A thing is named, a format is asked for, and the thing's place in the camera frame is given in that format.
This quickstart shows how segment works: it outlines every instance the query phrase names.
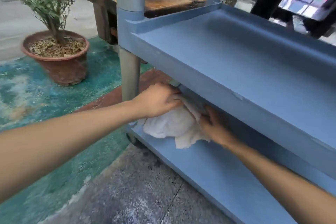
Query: bottom shelf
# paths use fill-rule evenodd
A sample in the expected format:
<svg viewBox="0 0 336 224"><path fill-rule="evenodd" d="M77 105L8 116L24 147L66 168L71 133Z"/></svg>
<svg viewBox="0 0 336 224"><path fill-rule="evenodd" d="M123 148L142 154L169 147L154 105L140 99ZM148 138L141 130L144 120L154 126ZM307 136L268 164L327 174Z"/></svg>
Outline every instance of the bottom shelf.
<svg viewBox="0 0 336 224"><path fill-rule="evenodd" d="M195 93L185 91L189 96L200 99ZM229 116L229 122L241 140L336 194L335 180L232 116ZM140 125L129 125L127 132L137 137L236 223L296 223L240 160L221 146L198 141L188 149L176 149L173 138L154 138L145 134Z"/></svg>

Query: pot rim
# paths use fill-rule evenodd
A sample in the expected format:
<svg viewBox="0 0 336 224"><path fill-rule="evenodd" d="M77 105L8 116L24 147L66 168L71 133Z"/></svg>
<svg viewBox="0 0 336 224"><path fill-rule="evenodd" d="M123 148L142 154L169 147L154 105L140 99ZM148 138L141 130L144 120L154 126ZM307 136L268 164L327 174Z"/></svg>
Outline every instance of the pot rim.
<svg viewBox="0 0 336 224"><path fill-rule="evenodd" d="M87 51L88 51L88 49L90 47L90 43L89 43L89 41L85 37L83 37L82 35L79 35L79 34L73 32L73 31L69 31L69 30L65 30L64 33L65 33L65 35L68 35L68 36L74 36L75 35L78 38L83 38L85 40L85 43L86 43L86 46L85 46L84 50L82 50L82 51L80 51L77 54L72 55L72 56L68 56L68 57L53 57L53 58L42 57L42 56L39 56L37 54L33 54L30 51L28 51L25 46L27 44L31 43L31 41L29 41L29 39L34 38L35 35L38 35L38 34L45 35L45 36L51 35L48 30L45 30L45 31L39 31L39 32L36 32L36 33L31 34L29 36L26 36L24 38L22 44L21 44L21 51L24 54L26 54L27 56L29 56L29 57L31 57L33 59L44 60L44 61L63 61L63 60L69 60L69 59L77 58L77 57L82 56L82 55L84 55L84 54L87 53Z"/></svg>

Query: forearm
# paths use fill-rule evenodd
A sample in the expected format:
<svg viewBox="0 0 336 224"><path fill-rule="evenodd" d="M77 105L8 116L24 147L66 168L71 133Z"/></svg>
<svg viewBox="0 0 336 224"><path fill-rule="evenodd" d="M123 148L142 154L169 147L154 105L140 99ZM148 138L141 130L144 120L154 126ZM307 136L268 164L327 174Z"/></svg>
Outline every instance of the forearm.
<svg viewBox="0 0 336 224"><path fill-rule="evenodd" d="M116 128L139 118L132 102L123 102L1 133L0 203Z"/></svg>
<svg viewBox="0 0 336 224"><path fill-rule="evenodd" d="M226 148L237 155L299 224L336 223L334 196L239 141Z"/></svg>

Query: floor crack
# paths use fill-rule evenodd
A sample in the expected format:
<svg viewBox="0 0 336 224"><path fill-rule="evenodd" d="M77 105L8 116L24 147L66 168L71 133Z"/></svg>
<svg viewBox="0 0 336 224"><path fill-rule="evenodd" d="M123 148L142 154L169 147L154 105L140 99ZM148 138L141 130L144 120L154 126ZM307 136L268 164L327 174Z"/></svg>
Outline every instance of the floor crack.
<svg viewBox="0 0 336 224"><path fill-rule="evenodd" d="M166 217L167 213L169 212L170 207L173 205L173 203L174 203L174 201L175 201L175 198L176 198L177 194L179 193L179 191L180 191L180 189L182 188L182 185L183 185L184 183L185 183L185 181L182 182L181 186L178 188L177 192L175 193L175 195L174 195L172 201L171 201L170 204L168 205L168 208L167 208L165 214L163 215L163 217L162 217L162 219L161 219L161 221L160 221L160 224L162 224L164 218Z"/></svg>

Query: person's left arm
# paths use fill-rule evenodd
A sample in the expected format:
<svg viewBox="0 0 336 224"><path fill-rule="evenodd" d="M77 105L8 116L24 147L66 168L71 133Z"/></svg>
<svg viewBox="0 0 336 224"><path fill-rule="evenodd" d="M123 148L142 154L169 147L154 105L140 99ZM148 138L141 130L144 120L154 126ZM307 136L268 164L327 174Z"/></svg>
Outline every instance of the person's left arm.
<svg viewBox="0 0 336 224"><path fill-rule="evenodd" d="M158 83L131 101L0 133L0 203L118 127L181 106L177 88Z"/></svg>

